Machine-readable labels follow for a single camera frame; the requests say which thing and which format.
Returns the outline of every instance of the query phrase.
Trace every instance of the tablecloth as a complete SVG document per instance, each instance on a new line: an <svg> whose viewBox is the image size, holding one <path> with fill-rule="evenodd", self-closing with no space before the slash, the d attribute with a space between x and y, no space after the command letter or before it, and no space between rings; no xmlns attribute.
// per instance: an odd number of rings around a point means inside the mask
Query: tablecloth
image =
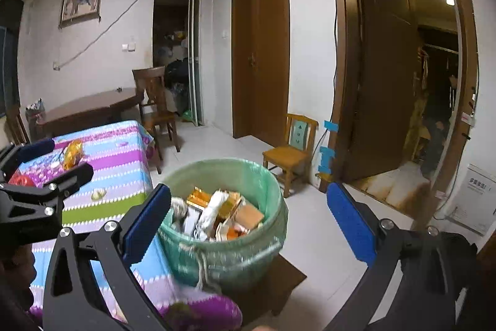
<svg viewBox="0 0 496 331"><path fill-rule="evenodd" d="M64 226L71 227L76 233L83 233L101 228L110 219L119 221L130 207L146 199L147 192L152 190L147 157L153 153L153 138L136 121L59 136L54 138L55 150L52 153L21 164L20 173L31 177L36 186L43 186L63 172L60 161L63 160L64 148L75 139L83 142L82 161L93 166L94 175L91 182L65 200L62 220ZM95 189L103 189L106 194L100 200L92 200ZM33 245L37 276L31 286L35 298L31 313L39 319L42 316L44 285L54 244L55 240L49 240ZM114 317L122 319L100 264L93 262L92 265L110 312ZM157 237L143 261L131 269L159 312L166 316L168 322L175 323L175 329L190 327L192 319L201 329L215 331L235 329L241 324L241 312L230 299L175 281Z"/></svg>

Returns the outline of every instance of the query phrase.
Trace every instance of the trash bin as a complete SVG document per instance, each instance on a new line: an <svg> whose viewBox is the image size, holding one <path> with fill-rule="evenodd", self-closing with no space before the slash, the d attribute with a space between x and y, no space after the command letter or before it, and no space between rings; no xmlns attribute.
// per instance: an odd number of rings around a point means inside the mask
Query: trash bin
<svg viewBox="0 0 496 331"><path fill-rule="evenodd" d="M172 211L158 236L174 276L191 286L223 291L246 289L267 271L286 240L288 208L277 180L263 166L242 159L192 163L163 181L173 196L188 197L198 187L206 192L241 193L263 214L263 225L249 234L225 242L201 242L171 228Z"/></svg>

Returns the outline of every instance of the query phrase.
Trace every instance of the picture frame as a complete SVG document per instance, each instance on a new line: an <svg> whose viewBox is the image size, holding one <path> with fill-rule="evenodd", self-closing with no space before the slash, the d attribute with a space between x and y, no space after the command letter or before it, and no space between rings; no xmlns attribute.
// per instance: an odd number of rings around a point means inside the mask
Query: picture frame
<svg viewBox="0 0 496 331"><path fill-rule="evenodd" d="M59 28L90 19L100 19L101 0L62 0Z"/></svg>

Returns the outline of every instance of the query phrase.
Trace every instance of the wooden chair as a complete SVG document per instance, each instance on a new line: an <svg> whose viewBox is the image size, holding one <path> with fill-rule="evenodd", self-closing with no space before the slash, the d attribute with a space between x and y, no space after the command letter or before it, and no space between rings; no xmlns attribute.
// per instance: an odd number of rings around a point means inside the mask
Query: wooden chair
<svg viewBox="0 0 496 331"><path fill-rule="evenodd" d="M8 109L6 116L7 127L11 133L14 143L16 145L20 145L21 143L28 144L29 137L26 132L26 128L24 128L24 124L22 123L20 106L13 105L10 109Z"/></svg>
<svg viewBox="0 0 496 331"><path fill-rule="evenodd" d="M291 183L298 177L309 181L310 168L312 165L312 151L315 141L315 133L318 122L304 115L288 114L286 121L286 132L284 135L284 146L268 150L263 153L263 166L268 168L272 163L283 170L283 174L276 176L284 184L284 197L289 196ZM303 165L303 174L296 175L295 169Z"/></svg>
<svg viewBox="0 0 496 331"><path fill-rule="evenodd" d="M175 128L175 115L167 110L167 102L165 99L165 67L134 69L132 74L135 77L137 89L146 91L148 96L148 101L146 103L142 101L139 104L139 114L141 116L141 123L145 129L151 133L155 140L155 149L157 150L160 161L162 161L162 153L160 152L160 144L156 130L157 125L167 125L169 139L174 142L175 149L180 152L177 130ZM146 106L153 106L156 111L144 114L143 107ZM161 174L159 165L157 165L157 171Z"/></svg>

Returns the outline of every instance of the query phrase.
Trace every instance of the wooden table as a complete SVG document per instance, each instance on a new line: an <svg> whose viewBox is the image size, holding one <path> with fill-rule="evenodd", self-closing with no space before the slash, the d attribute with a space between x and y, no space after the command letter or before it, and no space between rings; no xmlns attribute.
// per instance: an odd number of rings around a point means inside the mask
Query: wooden table
<svg viewBox="0 0 496 331"><path fill-rule="evenodd" d="M95 126L116 123L121 113L143 101L135 88L109 90L69 101L43 113L36 121L41 137L60 136Z"/></svg>

